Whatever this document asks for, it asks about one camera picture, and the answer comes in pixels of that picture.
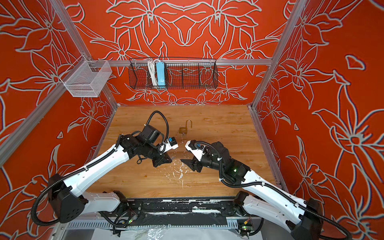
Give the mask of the large brass padlock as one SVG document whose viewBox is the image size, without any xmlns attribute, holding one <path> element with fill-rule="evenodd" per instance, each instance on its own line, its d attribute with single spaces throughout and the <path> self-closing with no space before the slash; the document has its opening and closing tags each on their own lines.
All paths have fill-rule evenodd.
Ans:
<svg viewBox="0 0 384 240">
<path fill-rule="evenodd" d="M 184 127 L 179 128 L 179 134 L 186 136 L 188 134 L 188 123 L 190 123 L 190 128 L 193 126 L 192 120 L 188 119 L 186 120 L 186 124 Z"/>
</svg>

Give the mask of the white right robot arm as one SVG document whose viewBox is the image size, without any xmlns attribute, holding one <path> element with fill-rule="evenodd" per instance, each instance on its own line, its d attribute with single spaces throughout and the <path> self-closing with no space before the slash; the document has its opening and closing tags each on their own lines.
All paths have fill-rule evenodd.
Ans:
<svg viewBox="0 0 384 240">
<path fill-rule="evenodd" d="M 222 143 L 192 140 L 186 143 L 185 148 L 194 156 L 190 160 L 182 160 L 191 170 L 198 173 L 203 168 L 217 170 L 221 183 L 240 189 L 237 204 L 247 214 L 280 226 L 295 240 L 330 239 L 321 233 L 324 223 L 341 231 L 345 240 L 352 239 L 345 227 L 323 216 L 318 201 L 305 201 L 272 185 L 249 166 L 233 159 Z"/>
</svg>

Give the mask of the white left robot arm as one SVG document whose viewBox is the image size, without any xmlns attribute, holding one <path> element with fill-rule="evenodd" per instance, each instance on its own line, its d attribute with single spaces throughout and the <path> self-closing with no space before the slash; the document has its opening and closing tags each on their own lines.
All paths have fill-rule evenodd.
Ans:
<svg viewBox="0 0 384 240">
<path fill-rule="evenodd" d="M 118 191 L 94 197 L 86 192 L 93 183 L 134 157 L 140 161 L 150 159 L 155 168 L 170 164 L 172 159 L 168 151 L 176 149 L 178 144 L 175 138 L 169 136 L 168 124 L 165 134 L 150 125 L 155 114 L 166 119 L 160 111 L 153 111 L 142 131 L 119 135 L 114 145 L 86 165 L 64 176 L 52 176 L 32 205 L 31 220 L 38 226 L 51 226 L 68 223 L 83 213 L 113 212 L 124 201 L 123 197 Z M 44 196 L 48 196 L 48 202 L 57 216 L 55 220 L 47 222 L 38 217 L 37 210 Z"/>
</svg>

